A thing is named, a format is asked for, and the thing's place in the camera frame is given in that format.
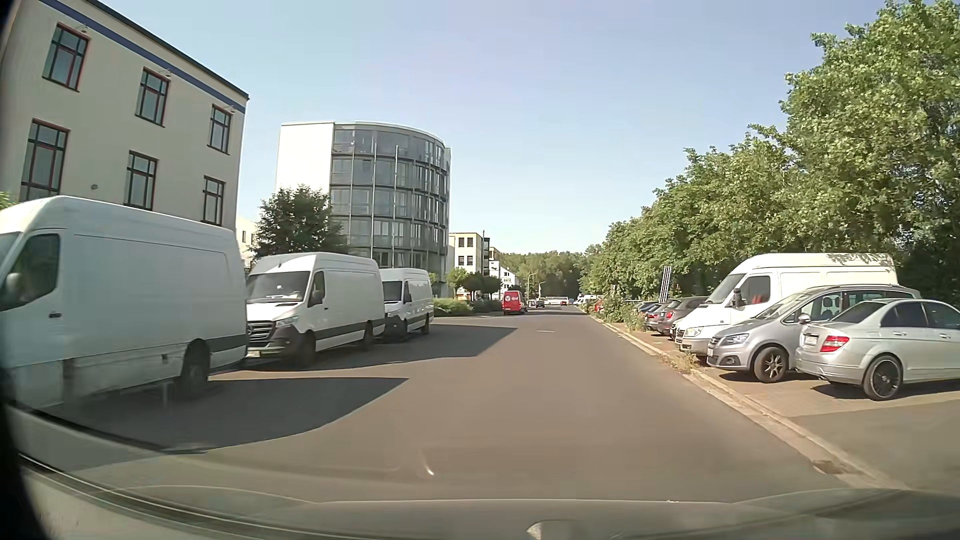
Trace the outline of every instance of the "asphalt road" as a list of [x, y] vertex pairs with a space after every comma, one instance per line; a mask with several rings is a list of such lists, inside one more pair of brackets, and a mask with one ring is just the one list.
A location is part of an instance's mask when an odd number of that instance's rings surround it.
[[59, 466], [118, 487], [211, 485], [308, 501], [735, 502], [842, 487], [574, 307], [438, 319], [406, 343], [346, 347], [309, 369], [264, 365], [212, 385], [192, 403], [163, 407], [142, 393], [60, 411], [204, 454], [74, 452]]

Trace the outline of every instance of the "van door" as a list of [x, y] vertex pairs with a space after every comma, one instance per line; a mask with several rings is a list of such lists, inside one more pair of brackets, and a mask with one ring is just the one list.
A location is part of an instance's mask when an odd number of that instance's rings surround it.
[[33, 233], [0, 285], [4, 368], [14, 398], [30, 406], [58, 403], [64, 394], [67, 329], [63, 305], [64, 231]]

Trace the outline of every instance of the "white building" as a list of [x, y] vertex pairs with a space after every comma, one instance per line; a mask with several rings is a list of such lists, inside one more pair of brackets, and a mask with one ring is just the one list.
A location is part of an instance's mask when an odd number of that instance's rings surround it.
[[0, 59], [0, 190], [234, 228], [249, 96], [96, 0], [22, 0]]

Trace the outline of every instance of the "silver hatchback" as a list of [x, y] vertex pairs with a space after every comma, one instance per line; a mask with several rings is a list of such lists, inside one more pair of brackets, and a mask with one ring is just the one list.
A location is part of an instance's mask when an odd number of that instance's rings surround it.
[[827, 321], [867, 300], [920, 297], [919, 291], [899, 285], [810, 287], [718, 332], [707, 345], [707, 364], [777, 382], [796, 368], [794, 351], [805, 323]]

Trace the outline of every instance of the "curb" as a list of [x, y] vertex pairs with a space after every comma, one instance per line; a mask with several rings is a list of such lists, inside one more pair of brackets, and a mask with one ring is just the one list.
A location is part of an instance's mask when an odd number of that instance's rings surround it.
[[[651, 356], [661, 360], [671, 357], [666, 351], [652, 347], [611, 324], [599, 319], [595, 320]], [[682, 376], [793, 447], [821, 473], [837, 477], [851, 487], [909, 489], [902, 482], [887, 476], [847, 451], [798, 426], [767, 406], [737, 392], [702, 371], [695, 369], [689, 374], [682, 374]]]

